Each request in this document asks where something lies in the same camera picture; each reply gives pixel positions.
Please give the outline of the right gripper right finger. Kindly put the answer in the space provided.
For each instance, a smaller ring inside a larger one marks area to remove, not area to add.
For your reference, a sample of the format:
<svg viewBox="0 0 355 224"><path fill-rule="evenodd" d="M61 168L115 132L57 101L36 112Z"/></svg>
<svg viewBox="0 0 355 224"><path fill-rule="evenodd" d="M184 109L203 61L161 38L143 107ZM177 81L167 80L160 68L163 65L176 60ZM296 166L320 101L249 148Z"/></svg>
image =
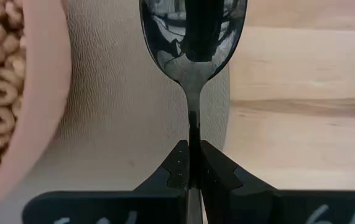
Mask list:
<svg viewBox="0 0 355 224"><path fill-rule="evenodd" d="M280 190L201 142L209 224L355 224L354 190Z"/></svg>

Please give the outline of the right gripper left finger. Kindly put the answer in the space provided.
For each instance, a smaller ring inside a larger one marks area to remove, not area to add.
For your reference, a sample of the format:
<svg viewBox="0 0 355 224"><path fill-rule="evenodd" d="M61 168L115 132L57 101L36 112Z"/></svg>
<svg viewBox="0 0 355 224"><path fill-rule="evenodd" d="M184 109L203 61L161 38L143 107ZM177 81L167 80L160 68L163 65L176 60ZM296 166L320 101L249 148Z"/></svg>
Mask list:
<svg viewBox="0 0 355 224"><path fill-rule="evenodd" d="M23 209L23 224L186 224L189 148L179 141L143 183L128 191L53 191Z"/></svg>

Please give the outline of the shiny metal spoon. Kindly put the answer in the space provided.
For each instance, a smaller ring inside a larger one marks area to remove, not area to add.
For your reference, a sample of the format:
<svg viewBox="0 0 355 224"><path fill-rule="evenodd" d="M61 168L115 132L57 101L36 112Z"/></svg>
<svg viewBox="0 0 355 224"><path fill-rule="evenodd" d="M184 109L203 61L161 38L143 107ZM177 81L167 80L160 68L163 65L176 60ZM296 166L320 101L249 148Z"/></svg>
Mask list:
<svg viewBox="0 0 355 224"><path fill-rule="evenodd" d="M249 0L139 0L141 26L159 69L187 98L190 148L188 224L203 224L200 94L238 45Z"/></svg>

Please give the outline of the small pink plate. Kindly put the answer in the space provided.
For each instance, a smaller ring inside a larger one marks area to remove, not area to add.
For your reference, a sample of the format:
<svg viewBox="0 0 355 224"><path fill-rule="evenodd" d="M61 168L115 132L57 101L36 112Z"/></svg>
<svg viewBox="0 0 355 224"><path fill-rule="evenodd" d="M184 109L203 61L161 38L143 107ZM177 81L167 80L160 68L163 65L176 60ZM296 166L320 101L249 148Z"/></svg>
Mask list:
<svg viewBox="0 0 355 224"><path fill-rule="evenodd" d="M27 78L22 114L0 163L0 202L23 180L52 140L71 82L67 0L23 0Z"/></svg>

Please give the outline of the tan round placemat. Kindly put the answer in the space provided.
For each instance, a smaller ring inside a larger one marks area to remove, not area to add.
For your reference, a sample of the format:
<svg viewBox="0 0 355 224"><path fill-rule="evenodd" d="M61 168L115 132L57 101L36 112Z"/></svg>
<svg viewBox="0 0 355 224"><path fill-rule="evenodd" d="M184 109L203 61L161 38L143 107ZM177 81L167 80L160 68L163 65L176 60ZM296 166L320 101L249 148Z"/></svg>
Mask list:
<svg viewBox="0 0 355 224"><path fill-rule="evenodd" d="M131 190L188 137L182 89L154 64L138 0L67 0L71 82L57 130L0 202L0 224L53 190Z"/></svg>

